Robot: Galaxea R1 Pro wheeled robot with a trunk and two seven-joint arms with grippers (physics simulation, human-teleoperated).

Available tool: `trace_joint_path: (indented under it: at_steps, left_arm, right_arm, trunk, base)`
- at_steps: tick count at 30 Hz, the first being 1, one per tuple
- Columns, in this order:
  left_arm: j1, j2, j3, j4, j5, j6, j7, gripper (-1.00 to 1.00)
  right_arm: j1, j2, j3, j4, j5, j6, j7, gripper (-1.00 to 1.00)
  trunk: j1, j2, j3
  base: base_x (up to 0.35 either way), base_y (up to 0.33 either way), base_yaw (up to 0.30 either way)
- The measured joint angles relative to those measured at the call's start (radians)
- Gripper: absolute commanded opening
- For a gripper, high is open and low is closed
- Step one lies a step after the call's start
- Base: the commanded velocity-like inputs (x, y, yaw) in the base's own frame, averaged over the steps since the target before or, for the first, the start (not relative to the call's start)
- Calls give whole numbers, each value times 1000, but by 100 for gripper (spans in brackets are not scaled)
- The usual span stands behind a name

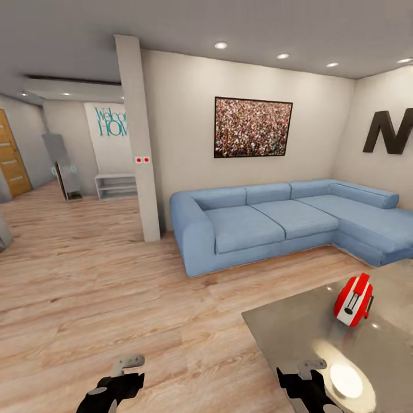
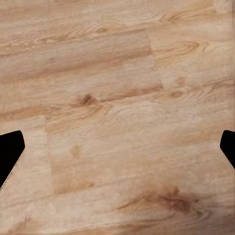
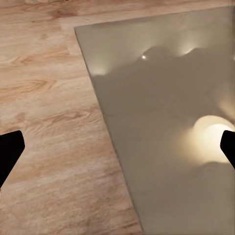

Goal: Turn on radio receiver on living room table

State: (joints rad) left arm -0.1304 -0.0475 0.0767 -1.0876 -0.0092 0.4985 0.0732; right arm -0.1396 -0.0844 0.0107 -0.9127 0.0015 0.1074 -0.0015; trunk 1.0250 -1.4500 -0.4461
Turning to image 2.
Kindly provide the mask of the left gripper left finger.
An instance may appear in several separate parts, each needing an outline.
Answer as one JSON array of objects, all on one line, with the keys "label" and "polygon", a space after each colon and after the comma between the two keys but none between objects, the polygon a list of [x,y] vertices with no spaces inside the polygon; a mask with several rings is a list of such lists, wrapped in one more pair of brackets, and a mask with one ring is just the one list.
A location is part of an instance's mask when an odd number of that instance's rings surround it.
[{"label": "left gripper left finger", "polygon": [[25,149],[20,130],[0,135],[0,188]]}]

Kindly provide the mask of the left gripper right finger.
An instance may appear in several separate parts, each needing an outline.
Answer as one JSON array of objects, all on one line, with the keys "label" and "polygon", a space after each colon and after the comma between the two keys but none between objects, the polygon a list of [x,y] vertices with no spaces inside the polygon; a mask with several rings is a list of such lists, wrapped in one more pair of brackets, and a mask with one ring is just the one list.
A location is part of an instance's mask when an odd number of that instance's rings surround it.
[{"label": "left gripper right finger", "polygon": [[235,169],[235,132],[224,130],[220,140],[220,149]]}]

